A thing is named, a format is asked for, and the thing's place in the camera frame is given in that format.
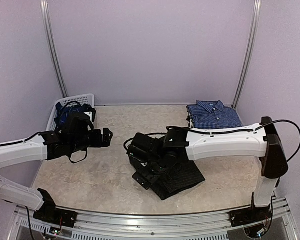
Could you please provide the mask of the black pinstripe long sleeve shirt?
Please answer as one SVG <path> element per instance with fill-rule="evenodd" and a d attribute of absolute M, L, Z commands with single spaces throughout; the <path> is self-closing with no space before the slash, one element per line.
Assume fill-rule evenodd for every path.
<path fill-rule="evenodd" d="M 197 165 L 193 161 L 188 161 L 175 165 L 168 175 L 161 177 L 150 189 L 164 201 L 205 180 Z"/>

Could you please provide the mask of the white plastic laundry basket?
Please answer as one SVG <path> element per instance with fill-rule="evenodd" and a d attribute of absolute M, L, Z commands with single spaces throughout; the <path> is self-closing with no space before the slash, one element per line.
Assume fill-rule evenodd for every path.
<path fill-rule="evenodd" d="M 48 119 L 46 131 L 54 131 L 56 128 L 56 123 L 55 123 L 55 118 L 57 117 L 57 109 L 56 105 L 60 103 L 62 106 L 65 106 L 66 104 L 76 101 L 80 103 L 81 105 L 88 104 L 91 105 L 92 107 L 95 106 L 95 95 L 92 93 L 89 94 L 82 94 L 82 95 L 75 95 L 75 96 L 70 96 L 66 98 L 62 98 L 57 100 L 51 110 L 50 117 Z"/>

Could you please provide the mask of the blue checked shirt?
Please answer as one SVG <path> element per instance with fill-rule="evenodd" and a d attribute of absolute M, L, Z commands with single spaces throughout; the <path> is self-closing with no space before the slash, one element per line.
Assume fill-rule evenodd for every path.
<path fill-rule="evenodd" d="M 188 105 L 189 120 L 196 129 L 213 130 L 242 127 L 237 112 L 218 101 L 200 101 Z"/>

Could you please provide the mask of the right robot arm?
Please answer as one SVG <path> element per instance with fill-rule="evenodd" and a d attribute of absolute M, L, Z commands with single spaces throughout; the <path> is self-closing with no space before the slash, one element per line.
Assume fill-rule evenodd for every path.
<path fill-rule="evenodd" d="M 262 117 L 260 123 L 224 129 L 198 129 L 168 126 L 157 138 L 155 133 L 138 132 L 123 147 L 139 164 L 135 180 L 145 189 L 154 186 L 179 162 L 200 161 L 218 157 L 248 156 L 260 160 L 260 174 L 252 193 L 252 206 L 246 218 L 256 222 L 271 204 L 278 180 L 289 169 L 282 141 L 275 125 L 281 120 Z"/>

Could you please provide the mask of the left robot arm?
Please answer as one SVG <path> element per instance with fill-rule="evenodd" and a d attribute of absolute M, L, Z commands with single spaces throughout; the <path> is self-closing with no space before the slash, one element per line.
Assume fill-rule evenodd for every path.
<path fill-rule="evenodd" d="M 76 152 L 87 153 L 89 148 L 108 148 L 113 133 L 108 128 L 96 129 L 94 120 L 94 110 L 89 113 L 69 112 L 67 117 L 57 118 L 55 130 L 0 143 L 0 170 L 34 161 L 51 161 L 61 157 L 70 159 Z M 0 200 L 40 212 L 51 223 L 60 218 L 60 211 L 46 190 L 26 187 L 1 175 Z"/>

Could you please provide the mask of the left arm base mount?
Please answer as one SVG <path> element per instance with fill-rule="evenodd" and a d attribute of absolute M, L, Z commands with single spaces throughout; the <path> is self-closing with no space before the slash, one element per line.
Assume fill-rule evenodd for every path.
<path fill-rule="evenodd" d="M 42 195 L 43 205 L 34 211 L 33 218 L 61 227 L 74 228 L 78 213 L 72 210 L 58 208 L 46 190 L 41 188 L 37 190 Z"/>

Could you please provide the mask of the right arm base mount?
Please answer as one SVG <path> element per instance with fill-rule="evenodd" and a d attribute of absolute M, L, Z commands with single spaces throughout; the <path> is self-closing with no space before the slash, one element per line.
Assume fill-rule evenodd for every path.
<path fill-rule="evenodd" d="M 229 220 L 232 227 L 239 227 L 265 221 L 271 215 L 271 204 L 266 207 L 256 207 L 254 193 L 252 193 L 251 205 L 246 208 L 230 211 Z"/>

